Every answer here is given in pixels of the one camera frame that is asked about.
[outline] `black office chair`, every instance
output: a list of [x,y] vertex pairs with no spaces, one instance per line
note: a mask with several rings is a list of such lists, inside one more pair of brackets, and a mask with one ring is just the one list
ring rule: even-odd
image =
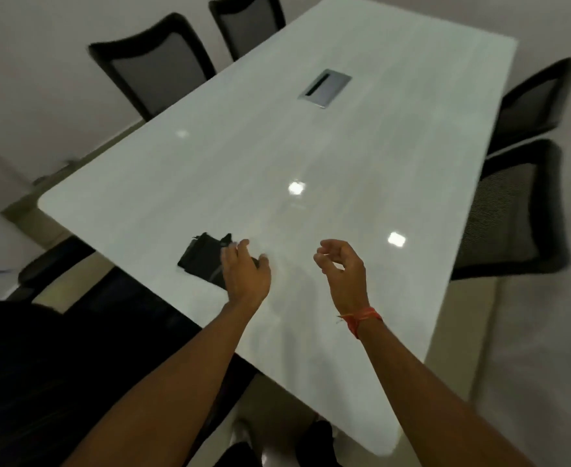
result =
[[506,93],[488,153],[557,128],[571,89],[571,57],[531,76]]
[[286,25],[279,0],[212,0],[208,6],[234,61]]
[[204,45],[178,13],[142,33],[91,44],[88,50],[146,121],[216,75]]
[[535,140],[484,163],[452,279],[554,273],[570,263],[561,150]]
[[[32,304],[93,249],[76,237],[20,273],[0,301],[0,465],[59,465],[132,386],[199,332],[119,268],[66,313]],[[234,355],[189,459],[257,370]]]

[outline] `white marble tabletop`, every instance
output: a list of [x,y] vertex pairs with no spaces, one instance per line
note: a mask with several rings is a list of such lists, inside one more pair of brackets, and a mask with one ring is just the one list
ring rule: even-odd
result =
[[[271,293],[238,353],[376,455],[399,425],[312,256],[348,240],[421,360],[516,43],[368,0],[324,0],[46,193],[41,210],[204,326],[224,290],[176,266],[193,236],[248,237]],[[326,68],[328,108],[298,99]]]

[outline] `wallet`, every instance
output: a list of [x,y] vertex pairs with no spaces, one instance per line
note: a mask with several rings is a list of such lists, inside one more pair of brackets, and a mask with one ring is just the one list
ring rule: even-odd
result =
[[187,273],[195,275],[225,289],[223,267],[221,266],[221,249],[231,243],[231,233],[218,240],[204,233],[196,236],[177,263]]

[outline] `person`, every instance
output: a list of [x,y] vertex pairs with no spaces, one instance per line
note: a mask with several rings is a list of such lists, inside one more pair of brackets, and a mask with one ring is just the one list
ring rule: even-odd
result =
[[[80,442],[64,462],[65,467],[178,467],[186,461],[236,345],[271,287],[268,258],[261,255],[256,267],[248,243],[243,240],[222,250],[229,301],[219,315],[126,393]],[[313,259],[327,277],[339,314],[351,321],[354,318],[355,323],[349,327],[361,341],[423,467],[532,466],[373,314],[367,298],[365,266],[347,242],[323,240]],[[320,433],[308,432],[302,446],[297,446],[299,463],[306,463],[302,467],[337,465],[332,440],[318,440],[327,439],[327,425],[312,425]],[[217,465],[225,465],[232,457],[237,465],[244,466],[245,458],[247,465],[253,465],[245,445],[234,444]]]

